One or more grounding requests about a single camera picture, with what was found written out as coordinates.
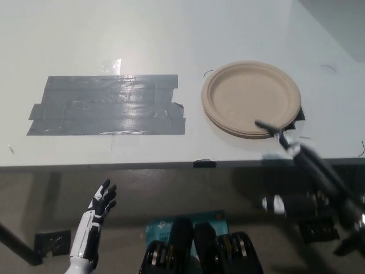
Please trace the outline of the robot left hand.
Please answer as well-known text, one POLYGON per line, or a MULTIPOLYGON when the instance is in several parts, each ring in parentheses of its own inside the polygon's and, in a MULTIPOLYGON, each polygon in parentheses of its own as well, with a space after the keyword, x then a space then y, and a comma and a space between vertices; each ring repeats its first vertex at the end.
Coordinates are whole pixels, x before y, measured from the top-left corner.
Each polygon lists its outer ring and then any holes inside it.
POLYGON ((87 213, 92 216, 92 222, 103 225, 105 217, 111 208, 116 205, 116 185, 110 187, 111 181, 107 179, 95 192, 88 208, 87 213))

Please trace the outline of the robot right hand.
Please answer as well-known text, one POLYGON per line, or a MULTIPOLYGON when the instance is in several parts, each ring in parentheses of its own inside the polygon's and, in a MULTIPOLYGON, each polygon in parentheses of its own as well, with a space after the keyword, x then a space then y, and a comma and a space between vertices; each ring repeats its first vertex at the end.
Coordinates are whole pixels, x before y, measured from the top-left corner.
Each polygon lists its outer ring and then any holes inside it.
POLYGON ((255 125, 278 139, 282 148, 293 158, 294 163, 312 180, 314 186, 328 198, 328 205, 334 209, 341 226, 350 231, 335 249, 337 256, 346 256, 357 250, 364 254, 364 205, 350 190, 335 170, 319 155, 300 142, 291 142, 284 132, 260 120, 255 125))

